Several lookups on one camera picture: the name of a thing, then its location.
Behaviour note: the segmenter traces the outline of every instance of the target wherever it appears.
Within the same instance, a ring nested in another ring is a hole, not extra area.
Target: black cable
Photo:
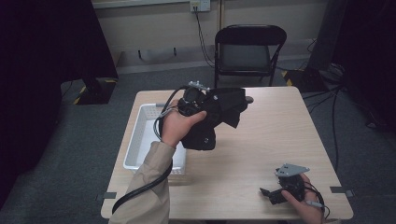
[[[338,143],[337,143],[337,136],[335,134],[335,101],[337,99],[337,95],[340,89],[336,90],[334,95],[334,101],[332,102],[332,136],[334,139],[334,147],[335,147],[335,165],[334,171],[337,173],[338,170]]]
[[[64,96],[67,94],[67,92],[70,91],[70,88],[72,87],[72,85],[73,85],[73,81],[70,81],[69,87],[67,88],[67,90],[64,93],[62,93],[62,98],[64,98]]]
[[[326,206],[326,204],[324,203],[323,196],[321,196],[321,193],[318,191],[317,188],[315,188],[314,185],[312,185],[312,184],[309,183],[309,182],[304,182],[304,183],[307,184],[307,185],[309,185],[309,186],[311,186],[311,188],[304,187],[305,189],[308,189],[308,190],[314,192],[314,193],[317,195],[318,201],[319,201],[319,203],[322,205],[322,207],[320,207],[320,210],[322,211],[322,213],[324,214],[325,208],[327,208],[327,210],[329,211],[329,213],[328,213],[327,216],[325,217],[325,218],[327,218],[327,217],[329,216],[329,214],[330,214],[330,208],[329,208],[328,206]]]
[[[306,50],[308,50],[308,52],[312,53],[312,50],[310,49],[312,45],[314,45],[317,42],[316,39],[312,39],[312,43],[308,45],[308,47],[306,47]]]
[[[304,64],[306,64],[306,63],[308,63],[308,62],[303,62],[303,63],[301,63],[301,65],[300,65],[297,69],[295,69],[295,68],[289,69],[289,68],[283,68],[283,67],[279,67],[279,66],[276,66],[276,69],[283,70],[283,71],[301,70],[301,68],[302,68],[302,67],[304,66]]]
[[[180,90],[186,90],[188,88],[188,86],[182,86],[180,88],[178,88],[177,90],[174,90],[174,92],[172,92],[172,94],[169,96],[168,100],[165,103],[165,106],[163,107],[163,111],[161,111],[161,113],[163,113],[166,108],[169,106],[169,104],[171,103],[171,100],[175,97],[176,93]]]
[[[172,110],[174,108],[177,108],[177,105],[174,105],[174,106],[171,106],[171,107],[167,108],[164,112],[161,113],[161,115],[158,118],[156,118],[154,120],[153,130],[154,130],[155,135],[160,140],[162,140],[162,139],[161,139],[160,133],[157,130],[157,123],[158,123],[158,121],[160,121],[160,119],[162,119],[164,116],[166,116],[166,114],[168,113],[167,110],[169,110],[169,112],[170,112],[170,110]]]
[[[334,88],[330,89],[329,91],[334,91],[334,90],[337,90],[338,88],[341,88],[341,86],[334,87]],[[316,94],[313,94],[313,95],[305,96],[305,97],[303,97],[303,100],[308,99],[308,98],[312,98],[312,97],[315,97],[315,96],[326,94],[329,91],[323,91],[323,92],[316,93]]]
[[[204,35],[202,34],[201,23],[200,23],[199,17],[198,17],[198,11],[196,10],[196,7],[194,7],[193,9],[194,9],[194,14],[195,14],[195,17],[196,17],[197,23],[198,23],[198,36],[199,36],[199,39],[200,39],[200,42],[201,42],[202,53],[204,54],[204,58],[205,58],[206,63],[210,67],[215,68],[213,64],[209,63],[209,62],[211,62],[211,63],[214,63],[214,62],[210,59],[210,57],[208,56],[207,51],[206,51],[205,40],[204,40]]]
[[[341,81],[334,80],[334,79],[331,79],[329,77],[322,76],[322,79],[323,79],[323,81],[325,81],[327,83],[330,83],[330,84],[333,84],[333,85],[340,85],[341,84]]]
[[[168,177],[171,172],[172,172],[172,168],[173,168],[173,162],[171,161],[171,164],[169,165],[168,169],[165,171],[165,173],[163,173],[160,177],[158,177],[156,180],[154,180],[153,182],[139,188],[139,189],[135,189],[127,194],[125,194],[124,196],[122,196],[120,199],[118,199],[116,201],[116,203],[114,203],[113,209],[112,209],[112,214],[114,214],[116,212],[116,210],[123,204],[128,202],[129,200],[131,200],[132,198],[136,197],[137,195],[154,188],[155,186],[159,185],[161,182],[163,182],[166,177]]]
[[[321,100],[320,102],[317,102],[317,103],[313,103],[313,104],[311,104],[311,105],[308,105],[307,107],[312,106],[312,105],[314,106],[314,107],[312,107],[312,109],[309,111],[309,114],[311,114],[317,106],[321,105],[322,103],[326,102],[327,100],[329,100],[329,99],[332,98],[332,97],[333,97],[333,95],[332,95],[332,94],[329,94],[328,97],[326,97],[325,99]]]

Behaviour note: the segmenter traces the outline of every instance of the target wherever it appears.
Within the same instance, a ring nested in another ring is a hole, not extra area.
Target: black curtain
[[[61,84],[118,76],[90,0],[1,1],[0,57],[1,207],[50,140]]]
[[[396,2],[349,0],[333,61],[347,85],[386,129],[396,131]]]

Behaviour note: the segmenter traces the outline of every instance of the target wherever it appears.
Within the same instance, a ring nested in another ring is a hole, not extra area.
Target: hand
[[[303,181],[306,183],[311,183],[309,181],[309,178],[304,175],[300,174],[300,176],[303,178]],[[308,188],[312,188],[309,184],[306,184],[305,186]],[[312,206],[307,204],[305,201],[311,201],[311,202],[317,202],[318,198],[317,195],[306,189],[305,190],[305,198],[304,201],[297,201],[297,199],[294,198],[288,191],[282,190],[282,195],[285,197],[285,199],[291,203],[291,205],[297,210],[297,213],[299,216],[303,219],[303,221],[307,224],[320,224],[323,222],[323,213],[320,210],[320,208]]]
[[[172,101],[170,106],[176,106],[177,102],[178,100]],[[178,142],[190,131],[190,128],[205,117],[206,111],[184,117],[174,109],[163,119],[163,142],[170,147],[176,147]]]

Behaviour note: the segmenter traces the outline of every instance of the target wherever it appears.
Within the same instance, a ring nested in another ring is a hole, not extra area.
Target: power cord
[[[215,63],[210,59],[210,57],[208,56],[207,51],[206,51],[204,36],[202,34],[201,23],[199,22],[197,7],[194,7],[193,9],[194,9],[195,17],[196,17],[197,22],[198,22],[198,36],[199,36],[199,40],[201,42],[202,53],[204,54],[204,58],[205,58],[206,63],[210,67],[215,68],[215,66],[214,66]]]
[[[283,68],[283,67],[279,67],[279,66],[277,66],[276,67],[276,69],[279,69],[279,70],[282,70],[282,71],[294,71],[294,70],[301,70],[303,67],[304,67],[304,65],[306,65],[306,64],[308,64],[308,62],[307,61],[305,61],[305,62],[303,62],[303,63],[301,63],[301,65],[297,68],[297,69],[295,69],[295,68],[293,68],[293,69],[289,69],[289,68]]]
[[[166,110],[163,111],[163,112],[160,114],[160,116],[154,120],[153,129],[154,129],[154,133],[155,133],[155,135],[158,137],[158,139],[162,140],[162,139],[161,139],[161,135],[160,135],[160,133],[159,133],[158,130],[157,130],[157,123],[158,123],[158,121],[160,121],[160,119],[162,119],[163,117],[165,117],[169,112],[171,112],[172,110],[175,110],[176,108],[177,108],[177,105],[174,105],[174,106],[171,106],[171,107],[166,108]]]
[[[311,113],[314,111],[314,109],[317,108],[319,105],[321,105],[322,103],[326,102],[327,100],[329,100],[329,99],[332,98],[332,97],[333,97],[333,95],[332,95],[332,94],[329,94],[328,97],[326,97],[325,99],[321,100],[320,102],[317,102],[317,103],[313,103],[313,104],[311,104],[311,105],[308,105],[307,107],[310,107],[310,106],[312,106],[312,105],[314,106],[314,107],[312,107],[311,110],[309,111],[309,114],[311,114]]]
[[[64,93],[62,93],[62,98],[64,98],[64,96],[70,91],[70,88],[72,87],[72,85],[73,85],[73,81],[70,81],[69,87],[67,88],[67,90]]]
[[[323,200],[323,197],[321,196],[321,193],[311,183],[308,183],[308,182],[304,182],[304,183],[311,187],[311,188],[305,187],[305,189],[314,192],[317,195],[317,198],[318,198],[318,203],[312,203],[312,202],[307,202],[307,201],[305,201],[305,202],[306,203],[311,203],[311,205],[314,205],[314,206],[318,206],[320,208],[320,210],[322,211],[323,216],[324,216],[324,213],[325,213],[325,208],[327,208],[328,214],[325,217],[325,219],[327,219],[329,217],[329,215],[330,215],[330,208],[328,206],[326,206],[326,204],[324,203],[324,200]]]
[[[335,91],[334,100],[332,101],[332,136],[334,140],[334,147],[335,147],[335,165],[334,171],[337,173],[338,170],[338,143],[337,143],[337,135],[335,134],[335,101],[337,100],[338,92],[341,89],[337,89]]]
[[[316,39],[312,39],[312,43],[310,43],[308,45],[308,47],[306,47],[306,50],[308,50],[308,52],[312,53],[312,49],[310,49],[315,43],[317,42]]]
[[[166,177],[168,177],[171,172],[172,172],[172,168],[173,168],[173,162],[171,161],[171,164],[169,165],[168,169],[166,169],[165,173],[163,173],[160,177],[158,177],[156,180],[154,180],[153,182],[139,188],[139,189],[135,189],[127,194],[125,194],[124,196],[122,196],[120,199],[118,199],[116,201],[116,203],[114,203],[113,209],[112,209],[112,214],[114,214],[116,212],[116,210],[123,204],[128,202],[129,200],[131,200],[132,198],[136,197],[137,195],[154,188],[155,186],[159,185],[161,182],[163,182]]]

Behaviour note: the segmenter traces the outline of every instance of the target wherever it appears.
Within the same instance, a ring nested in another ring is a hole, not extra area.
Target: electrical outlet
[[[210,0],[190,1],[190,11],[210,11]]]
[[[191,12],[201,11],[201,1],[200,0],[190,1],[190,11]]]
[[[210,0],[201,0],[201,11],[210,11]]]

